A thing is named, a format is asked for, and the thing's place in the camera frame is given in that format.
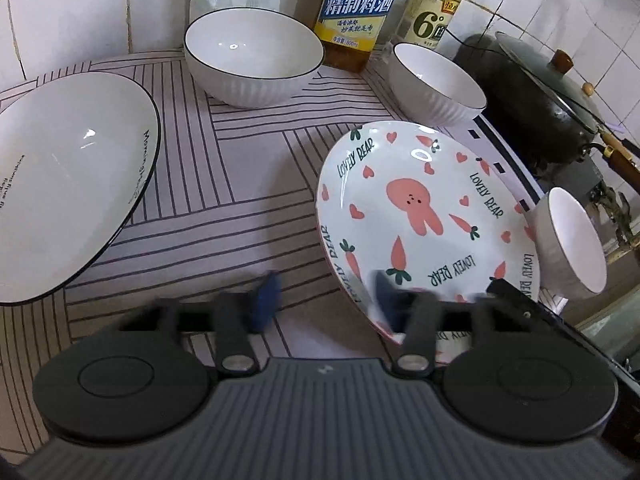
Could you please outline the pink bunny carrot plate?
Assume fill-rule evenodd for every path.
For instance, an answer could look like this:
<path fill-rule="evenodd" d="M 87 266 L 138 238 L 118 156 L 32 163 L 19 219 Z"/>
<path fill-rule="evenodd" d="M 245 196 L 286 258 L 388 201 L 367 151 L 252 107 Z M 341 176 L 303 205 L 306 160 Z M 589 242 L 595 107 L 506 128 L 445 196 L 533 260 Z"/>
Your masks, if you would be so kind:
<path fill-rule="evenodd" d="M 375 299 L 376 278 L 468 302 L 503 278 L 537 299 L 540 270 L 524 206 L 488 162 L 413 122 L 369 122 L 326 155 L 316 211 L 326 261 L 390 341 L 404 339 Z"/>

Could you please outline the small white ribbed bowl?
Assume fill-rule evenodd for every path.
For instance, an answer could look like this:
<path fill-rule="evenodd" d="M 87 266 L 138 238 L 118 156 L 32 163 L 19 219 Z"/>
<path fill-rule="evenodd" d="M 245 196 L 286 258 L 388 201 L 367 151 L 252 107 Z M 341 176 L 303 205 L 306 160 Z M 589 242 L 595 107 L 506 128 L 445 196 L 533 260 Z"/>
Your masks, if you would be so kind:
<path fill-rule="evenodd" d="M 417 44 L 396 44 L 387 81 L 413 122 L 449 127 L 477 117 L 487 99 L 477 82 L 449 58 Z"/>

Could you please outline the large white black-rimmed plate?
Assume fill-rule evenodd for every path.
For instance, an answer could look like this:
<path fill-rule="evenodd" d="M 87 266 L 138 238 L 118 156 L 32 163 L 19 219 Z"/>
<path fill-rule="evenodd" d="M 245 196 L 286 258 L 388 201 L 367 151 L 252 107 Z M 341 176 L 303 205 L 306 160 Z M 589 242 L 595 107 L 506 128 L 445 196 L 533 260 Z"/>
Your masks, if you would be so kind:
<path fill-rule="evenodd" d="M 1 302 L 73 281 L 132 215 L 160 154 L 160 113 L 141 84 L 66 76 L 1 114 Z"/>

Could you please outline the large white ribbed bowl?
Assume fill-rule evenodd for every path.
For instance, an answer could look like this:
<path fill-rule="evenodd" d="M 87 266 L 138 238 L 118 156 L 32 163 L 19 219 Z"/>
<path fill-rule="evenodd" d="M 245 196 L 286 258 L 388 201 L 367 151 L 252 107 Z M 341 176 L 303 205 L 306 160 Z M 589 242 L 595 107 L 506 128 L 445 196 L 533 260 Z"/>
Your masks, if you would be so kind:
<path fill-rule="evenodd" d="M 323 63 L 316 34 L 286 14 L 258 8 L 206 13 L 186 29 L 186 65 L 210 96 L 237 108 L 281 104 L 311 82 Z"/>

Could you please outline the striped table mat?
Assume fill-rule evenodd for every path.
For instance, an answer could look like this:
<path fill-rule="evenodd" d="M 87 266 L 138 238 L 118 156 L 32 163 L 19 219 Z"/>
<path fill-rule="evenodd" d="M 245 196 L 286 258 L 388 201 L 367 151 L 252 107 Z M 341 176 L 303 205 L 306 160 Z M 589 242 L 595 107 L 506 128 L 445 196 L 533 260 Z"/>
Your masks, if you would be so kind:
<path fill-rule="evenodd" d="M 237 110 L 206 96 L 180 53 L 156 51 L 55 70 L 4 90 L 1 106 L 94 73 L 149 92 L 160 147 L 142 200 L 99 259 L 70 284 L 1 311 L 1 453 L 9 463 L 48 440 L 32 398 L 40 367 L 158 297 L 196 301 L 275 270 L 283 304 L 252 340 L 261 359 L 392 355 L 331 273 L 314 218 L 318 173 L 335 141 L 400 115 L 380 63 L 361 75 L 322 68 L 288 102 Z"/>

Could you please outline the black wok with lid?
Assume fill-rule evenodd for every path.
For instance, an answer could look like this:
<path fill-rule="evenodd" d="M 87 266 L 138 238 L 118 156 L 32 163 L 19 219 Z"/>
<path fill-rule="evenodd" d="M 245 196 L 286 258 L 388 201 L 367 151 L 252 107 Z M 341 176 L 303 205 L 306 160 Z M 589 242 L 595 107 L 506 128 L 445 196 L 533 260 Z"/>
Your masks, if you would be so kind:
<path fill-rule="evenodd" d="M 482 88 L 483 115 L 536 179 L 550 183 L 597 152 L 638 190 L 639 168 L 588 92 L 568 76 L 573 60 L 566 52 L 543 55 L 521 39 L 496 32 L 461 41 L 454 62 Z"/>

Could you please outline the white vinegar bottle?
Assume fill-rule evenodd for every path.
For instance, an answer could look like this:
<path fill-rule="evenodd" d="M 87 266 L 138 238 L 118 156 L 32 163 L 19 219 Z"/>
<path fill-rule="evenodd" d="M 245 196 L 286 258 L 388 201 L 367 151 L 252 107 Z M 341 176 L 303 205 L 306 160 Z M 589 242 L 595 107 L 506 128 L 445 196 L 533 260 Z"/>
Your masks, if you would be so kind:
<path fill-rule="evenodd" d="M 435 50 L 462 0 L 408 0 L 390 44 L 417 44 Z"/>

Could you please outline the yellow-label cooking wine bottle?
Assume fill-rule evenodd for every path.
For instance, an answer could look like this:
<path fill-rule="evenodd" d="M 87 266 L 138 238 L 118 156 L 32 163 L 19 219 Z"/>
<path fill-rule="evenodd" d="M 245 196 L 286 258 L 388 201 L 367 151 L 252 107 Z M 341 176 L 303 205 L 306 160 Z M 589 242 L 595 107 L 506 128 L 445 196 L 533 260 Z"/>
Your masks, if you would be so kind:
<path fill-rule="evenodd" d="M 324 64 L 360 73 L 395 0 L 322 0 L 314 33 L 324 47 Z"/>

